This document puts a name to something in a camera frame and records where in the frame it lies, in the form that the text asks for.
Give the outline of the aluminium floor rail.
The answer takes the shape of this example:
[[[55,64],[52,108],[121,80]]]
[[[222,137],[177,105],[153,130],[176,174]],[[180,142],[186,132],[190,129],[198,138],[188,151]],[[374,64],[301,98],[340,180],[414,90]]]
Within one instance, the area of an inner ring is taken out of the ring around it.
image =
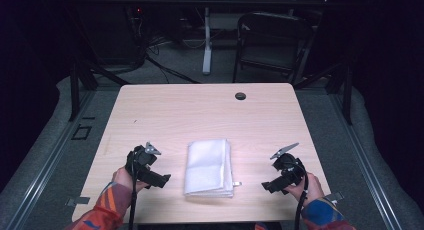
[[[383,190],[380,181],[371,165],[371,162],[366,155],[364,147],[360,142],[354,126],[349,125],[342,113],[342,100],[337,96],[330,94],[330,102],[336,111],[336,115],[343,126],[344,131],[348,135],[350,143],[353,145],[353,155],[356,158],[357,164],[362,176],[367,184],[373,201],[380,213],[380,216],[388,230],[403,230],[400,221],[395,214],[392,205],[389,203],[387,194]]]
[[[81,110],[68,120],[68,97],[59,104],[17,173],[0,194],[0,230],[62,230],[76,207],[102,131],[98,94],[82,94]]]

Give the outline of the black metal frame stand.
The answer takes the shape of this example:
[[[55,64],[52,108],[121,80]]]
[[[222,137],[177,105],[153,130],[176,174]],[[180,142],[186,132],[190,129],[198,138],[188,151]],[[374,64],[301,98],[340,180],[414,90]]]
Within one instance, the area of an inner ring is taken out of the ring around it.
[[[342,61],[324,69],[294,85],[295,89],[303,89],[306,86],[318,81],[326,75],[330,75],[330,80],[326,85],[329,94],[336,94],[343,89],[342,115],[345,121],[351,125],[351,99],[352,99],[352,77],[353,71],[349,61]]]
[[[99,86],[94,74],[100,74],[112,82],[123,86],[128,81],[107,71],[103,67],[86,59],[77,59],[70,68],[70,86],[71,86],[71,115],[69,120],[73,121],[80,112],[80,86],[79,83],[89,91],[95,91]]]

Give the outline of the person's right hand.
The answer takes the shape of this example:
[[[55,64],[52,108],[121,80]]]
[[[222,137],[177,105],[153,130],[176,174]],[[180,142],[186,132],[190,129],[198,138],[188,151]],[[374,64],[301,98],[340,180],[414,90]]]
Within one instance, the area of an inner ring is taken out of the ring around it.
[[[308,184],[308,187],[306,197],[303,200],[304,207],[312,201],[324,196],[319,179],[314,174],[308,172],[305,178],[297,186],[289,185],[285,188],[285,191],[292,194],[294,198],[299,201],[305,188],[305,184]]]

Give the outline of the black horizontal frame bar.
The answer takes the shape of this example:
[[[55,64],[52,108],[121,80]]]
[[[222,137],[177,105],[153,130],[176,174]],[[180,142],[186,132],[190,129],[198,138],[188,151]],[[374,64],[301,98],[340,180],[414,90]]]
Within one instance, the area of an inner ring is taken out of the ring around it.
[[[70,4],[112,4],[112,5],[146,5],[146,6],[182,6],[212,7],[236,6],[249,7],[258,5],[265,7],[329,7],[327,2],[288,1],[288,0],[62,0]]]

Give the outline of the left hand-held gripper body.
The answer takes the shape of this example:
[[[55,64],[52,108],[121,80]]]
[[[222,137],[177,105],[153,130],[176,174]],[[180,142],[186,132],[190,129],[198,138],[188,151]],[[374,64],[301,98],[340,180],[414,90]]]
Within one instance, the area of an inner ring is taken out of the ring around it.
[[[146,146],[136,146],[127,155],[125,169],[133,178],[146,183],[145,175],[153,172],[150,166],[157,160],[157,155],[160,155],[160,151],[150,142],[147,142]]]

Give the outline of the white table leg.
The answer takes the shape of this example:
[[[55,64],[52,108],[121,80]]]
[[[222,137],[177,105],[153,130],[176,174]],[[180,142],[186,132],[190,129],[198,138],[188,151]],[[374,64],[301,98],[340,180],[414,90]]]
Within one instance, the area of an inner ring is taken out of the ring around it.
[[[211,47],[211,31],[210,31],[210,13],[206,8],[204,12],[204,30],[205,30],[205,49],[203,58],[202,73],[209,75],[211,73],[212,47]]]

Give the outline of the person's left hand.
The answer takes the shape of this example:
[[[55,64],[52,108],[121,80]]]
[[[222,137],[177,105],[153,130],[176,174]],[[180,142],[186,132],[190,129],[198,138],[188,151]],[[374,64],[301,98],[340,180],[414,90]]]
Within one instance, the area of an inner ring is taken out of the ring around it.
[[[112,175],[112,181],[125,186],[130,190],[140,192],[143,188],[148,187],[148,184],[142,181],[133,182],[132,176],[124,167],[118,168]]]

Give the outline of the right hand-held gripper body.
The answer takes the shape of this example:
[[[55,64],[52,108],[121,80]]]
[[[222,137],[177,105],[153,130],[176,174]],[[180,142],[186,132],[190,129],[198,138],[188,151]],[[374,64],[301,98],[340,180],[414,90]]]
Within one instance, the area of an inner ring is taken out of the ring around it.
[[[277,171],[280,171],[280,176],[284,178],[283,186],[292,184],[298,185],[302,181],[302,178],[305,176],[305,168],[301,160],[288,153],[289,150],[295,148],[298,145],[299,143],[296,142],[291,145],[282,147],[270,157],[270,159],[274,159],[272,166]]]

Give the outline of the black folding chair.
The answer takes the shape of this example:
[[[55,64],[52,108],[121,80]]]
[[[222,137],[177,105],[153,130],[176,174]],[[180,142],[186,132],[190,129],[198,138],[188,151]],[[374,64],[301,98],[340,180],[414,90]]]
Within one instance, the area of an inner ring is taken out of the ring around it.
[[[281,73],[294,84],[314,31],[305,19],[285,14],[250,12],[237,22],[237,49],[232,82],[245,66]]]

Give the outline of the dark computer tower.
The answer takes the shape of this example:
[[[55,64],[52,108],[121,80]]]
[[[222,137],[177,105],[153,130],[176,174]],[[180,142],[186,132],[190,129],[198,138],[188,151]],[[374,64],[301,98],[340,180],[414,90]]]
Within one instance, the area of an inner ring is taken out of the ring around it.
[[[130,65],[139,50],[122,6],[90,5],[80,8],[91,47],[101,64]]]

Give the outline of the grey tape piece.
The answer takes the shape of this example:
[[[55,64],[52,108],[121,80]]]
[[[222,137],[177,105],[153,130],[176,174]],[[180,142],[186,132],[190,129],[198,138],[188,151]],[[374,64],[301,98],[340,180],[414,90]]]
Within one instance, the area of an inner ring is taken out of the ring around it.
[[[325,199],[334,205],[337,205],[339,201],[344,199],[344,195],[341,192],[331,193],[325,196]]]
[[[65,205],[70,207],[76,207],[77,205],[86,205],[90,201],[89,197],[74,197],[68,198]]]

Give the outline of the white towel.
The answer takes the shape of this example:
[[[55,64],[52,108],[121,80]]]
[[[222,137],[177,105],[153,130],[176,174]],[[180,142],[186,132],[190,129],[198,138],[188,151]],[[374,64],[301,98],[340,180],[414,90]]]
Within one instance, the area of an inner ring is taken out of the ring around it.
[[[188,145],[185,196],[232,198],[235,186],[227,139],[193,141]]]

